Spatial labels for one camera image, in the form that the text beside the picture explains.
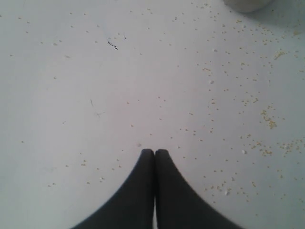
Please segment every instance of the white floor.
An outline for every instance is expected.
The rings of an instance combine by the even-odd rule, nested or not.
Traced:
[[[305,224],[305,1],[0,1],[0,222],[66,229],[141,149],[247,229]]]

